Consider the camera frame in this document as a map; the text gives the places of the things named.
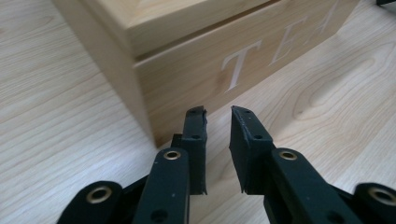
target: tabletop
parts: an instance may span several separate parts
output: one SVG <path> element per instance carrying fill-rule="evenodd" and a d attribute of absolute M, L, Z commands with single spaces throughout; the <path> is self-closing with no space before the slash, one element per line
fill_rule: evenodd
<path fill-rule="evenodd" d="M 395 71 L 396 6 L 361 0 L 336 35 L 208 112 L 208 195 L 191 197 L 190 223 L 268 223 L 239 188 L 231 105 L 330 184 L 396 189 Z M 80 189 L 126 187 L 157 152 L 50 0 L 0 1 L 0 223 L 54 223 Z"/>

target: screw hole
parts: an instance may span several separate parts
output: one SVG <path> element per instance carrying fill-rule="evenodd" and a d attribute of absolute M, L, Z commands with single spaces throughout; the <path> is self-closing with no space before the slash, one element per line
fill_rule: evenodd
<path fill-rule="evenodd" d="M 344 218 L 340 214 L 334 211 L 330 211 L 327 213 L 327 219 L 329 219 L 331 223 L 337 223 L 337 224 L 346 223 Z"/>
<path fill-rule="evenodd" d="M 181 154 L 178 151 L 168 151 L 163 156 L 169 161 L 174 161 L 180 158 Z"/>
<path fill-rule="evenodd" d="M 384 189 L 370 188 L 369 194 L 377 201 L 390 206 L 396 206 L 396 196 Z"/>
<path fill-rule="evenodd" d="M 91 190 L 87 195 L 88 203 L 102 203 L 107 200 L 112 191 L 108 186 L 101 186 L 96 189 Z"/>
<path fill-rule="evenodd" d="M 151 213 L 151 220 L 156 223 L 165 222 L 168 218 L 168 213 L 165 210 L 156 210 Z"/>
<path fill-rule="evenodd" d="M 285 160 L 288 160 L 288 161 L 295 161 L 295 160 L 297 160 L 297 156 L 296 156 L 294 153 L 292 153 L 292 152 L 281 151 L 281 152 L 279 153 L 279 155 L 280 155 L 281 158 L 283 158 L 283 159 L 285 159 Z"/>

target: wooden box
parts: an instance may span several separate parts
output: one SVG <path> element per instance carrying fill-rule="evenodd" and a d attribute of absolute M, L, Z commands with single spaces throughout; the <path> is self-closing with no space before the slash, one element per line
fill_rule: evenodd
<path fill-rule="evenodd" d="M 159 146 L 190 107 L 214 111 L 334 35 L 358 0 L 54 3 Z"/>

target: engraved letter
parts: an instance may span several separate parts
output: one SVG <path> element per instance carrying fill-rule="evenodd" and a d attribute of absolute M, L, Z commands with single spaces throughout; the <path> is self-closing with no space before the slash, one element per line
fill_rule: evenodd
<path fill-rule="evenodd" d="M 312 32 L 312 35 L 309 36 L 309 38 L 305 41 L 304 44 L 307 44 L 311 40 L 312 36 L 314 36 L 314 34 L 318 34 L 318 35 L 323 34 L 324 30 L 326 29 L 327 25 L 329 24 L 330 19 L 332 18 L 332 14 L 334 13 L 335 9 L 337 8 L 338 2 L 339 2 L 339 0 L 337 0 L 334 3 L 334 5 L 332 5 L 332 8 L 330 8 L 326 17 L 323 18 L 323 20 L 320 22 L 320 25 L 314 30 L 314 32 Z"/>
<path fill-rule="evenodd" d="M 295 22 L 295 23 L 292 23 L 292 24 L 288 25 L 288 26 L 285 28 L 285 29 L 286 29 L 286 32 L 285 32 L 285 34 L 283 35 L 282 41 L 280 42 L 280 45 L 279 45 L 279 47 L 278 47 L 277 50 L 276 50 L 276 53 L 275 53 L 275 55 L 274 55 L 273 60 L 271 61 L 271 64 L 276 63 L 279 59 L 282 59 L 282 58 L 286 57 L 286 56 L 289 54 L 289 52 L 290 52 L 290 50 L 291 50 L 291 48 L 292 48 L 292 44 L 293 44 L 293 42 L 294 42 L 294 38 L 295 38 L 295 36 L 296 36 L 296 35 L 294 35 L 293 37 L 289 38 L 289 34 L 290 34 L 290 32 L 291 32 L 291 29 L 293 28 L 294 25 L 296 25 L 296 24 L 298 24 L 298 23 L 300 23 L 300 22 L 305 23 L 305 21 L 306 21 L 307 18 L 308 18 L 308 17 L 306 16 L 306 17 L 304 17 L 303 19 L 301 19 L 301 20 L 299 20 L 299 21 L 297 21 L 297 22 Z M 289 50 L 288 50 L 286 53 L 284 53 L 282 56 L 279 56 L 279 53 L 281 52 L 281 50 L 282 50 L 284 47 L 287 47 Z"/>
<path fill-rule="evenodd" d="M 261 45 L 262 45 L 262 41 L 261 40 L 257 41 L 256 43 L 249 45 L 249 46 L 245 47 L 244 49 L 241 49 L 241 50 L 235 52 L 234 54 L 229 55 L 227 58 L 224 59 L 222 67 L 221 67 L 221 71 L 224 71 L 225 67 L 227 66 L 228 62 L 231 59 L 237 57 L 236 65 L 235 65 L 235 68 L 233 69 L 233 79 L 231 80 L 230 88 L 227 91 L 233 89 L 237 85 L 239 74 L 241 73 L 242 66 L 244 65 L 244 61 L 245 61 L 248 51 L 253 48 L 260 49 Z"/>

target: wooden box lid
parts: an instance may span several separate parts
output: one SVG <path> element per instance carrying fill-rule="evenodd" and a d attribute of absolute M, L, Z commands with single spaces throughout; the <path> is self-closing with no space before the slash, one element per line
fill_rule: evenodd
<path fill-rule="evenodd" d="M 131 56 L 138 58 L 270 0 L 80 1 Z"/>

